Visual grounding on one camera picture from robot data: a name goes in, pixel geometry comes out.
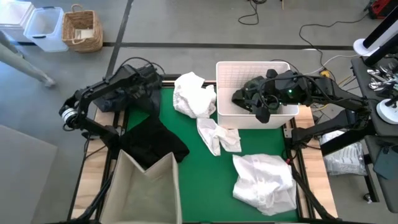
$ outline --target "white cloth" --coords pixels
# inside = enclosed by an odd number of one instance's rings
[[[227,152],[241,152],[241,138],[237,129],[225,129],[213,119],[198,118],[197,128],[200,137],[214,156],[221,155],[220,142]]]
[[[239,175],[234,198],[256,207],[264,215],[296,209],[292,168],[280,156],[233,155],[233,163]]]
[[[209,118],[216,111],[214,86],[202,88],[205,82],[193,72],[187,73],[174,82],[174,109],[191,118]]]

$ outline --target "white container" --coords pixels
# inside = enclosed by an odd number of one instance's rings
[[[34,9],[24,35],[45,52],[67,51],[62,42],[62,18],[60,7]]]
[[[250,114],[232,102],[236,90],[258,76],[266,77],[268,69],[277,73],[290,70],[286,62],[218,62],[217,78],[217,118],[218,125],[229,129],[275,129],[284,125],[299,113],[299,106],[280,106],[277,114],[272,114],[269,122],[262,124],[256,115]]]
[[[10,39],[18,42],[30,42],[24,36],[27,21],[35,7],[30,2],[7,2],[0,7],[0,30]]]

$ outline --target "gray floor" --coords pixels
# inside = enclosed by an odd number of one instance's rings
[[[103,22],[104,41],[114,42],[127,0],[32,2],[36,7],[60,6],[65,12],[69,11],[70,5],[80,2],[86,9],[97,11]],[[282,11],[279,0],[268,0],[259,6],[260,24],[244,26],[236,20],[252,12],[246,0],[135,0],[123,41],[303,45],[305,42],[298,35],[300,26],[356,20],[363,16],[362,9],[366,3],[367,0],[285,0],[285,10]],[[379,22],[365,18],[357,24],[339,24],[331,29],[308,27],[303,30],[303,36],[319,45],[351,45],[355,39],[366,37]],[[84,143],[79,131],[62,131],[58,110],[76,89],[104,76],[113,48],[104,47],[92,54],[77,54],[71,50],[45,53],[38,47],[19,48],[28,61],[54,77],[58,85],[54,89],[46,89],[30,77],[0,64],[0,124],[58,147],[56,162],[34,215],[34,223],[57,222],[67,217]],[[334,55],[354,55],[354,52],[324,51],[323,61]],[[279,58],[288,60],[303,73],[320,67],[319,53],[313,50],[150,48],[122,48],[116,66],[133,56],[157,62],[167,73],[194,71],[208,80],[215,79],[215,65],[222,60]],[[339,82],[352,74],[350,66],[349,58],[338,58],[327,67]],[[357,85],[352,82],[345,89]],[[360,94],[358,89],[351,92]],[[334,117],[339,110],[339,107],[329,106],[324,112]],[[330,177],[330,183],[340,218],[359,222],[398,222],[398,215],[389,213],[383,202],[368,205],[362,200],[366,193],[362,177]]]

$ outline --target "white plastic basket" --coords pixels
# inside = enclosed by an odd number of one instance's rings
[[[286,62],[218,62],[217,79],[217,117],[218,125],[229,129],[275,129],[299,113],[299,106],[280,106],[277,114],[272,114],[269,122],[262,124],[256,115],[250,114],[232,102],[233,93],[258,76],[266,77],[268,69],[277,73],[290,70]]]
[[[12,40],[30,42],[24,31],[34,9],[30,2],[7,2],[0,6],[0,30]]]
[[[60,7],[34,9],[24,35],[45,52],[67,51],[62,41],[63,10]]]

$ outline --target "green table surface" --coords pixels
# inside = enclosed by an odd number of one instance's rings
[[[233,153],[221,149],[213,156],[198,134],[197,123],[174,110],[173,88],[162,89],[160,120],[189,148],[189,155],[179,164],[180,196],[185,222],[281,222],[297,221],[295,210],[265,216],[256,208],[232,196],[238,178]],[[148,115],[130,108],[127,128],[131,129]],[[217,121],[216,112],[211,115]],[[284,149],[282,129],[241,129],[242,153],[281,155]]]

